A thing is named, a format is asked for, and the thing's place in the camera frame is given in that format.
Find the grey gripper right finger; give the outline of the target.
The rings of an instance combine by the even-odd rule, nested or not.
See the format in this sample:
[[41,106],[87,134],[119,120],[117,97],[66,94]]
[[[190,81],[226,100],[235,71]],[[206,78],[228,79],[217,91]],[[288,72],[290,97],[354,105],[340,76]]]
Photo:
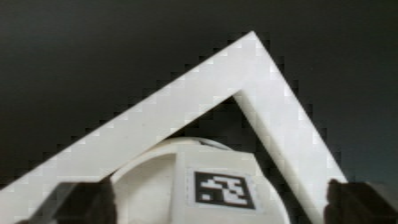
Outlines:
[[364,182],[329,182],[325,224],[398,224],[398,206]]

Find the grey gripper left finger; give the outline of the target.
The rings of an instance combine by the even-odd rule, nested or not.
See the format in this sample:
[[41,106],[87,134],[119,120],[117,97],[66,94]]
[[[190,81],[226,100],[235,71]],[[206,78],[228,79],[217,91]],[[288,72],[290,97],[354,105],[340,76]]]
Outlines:
[[116,224],[110,182],[62,182],[32,216],[16,224]]

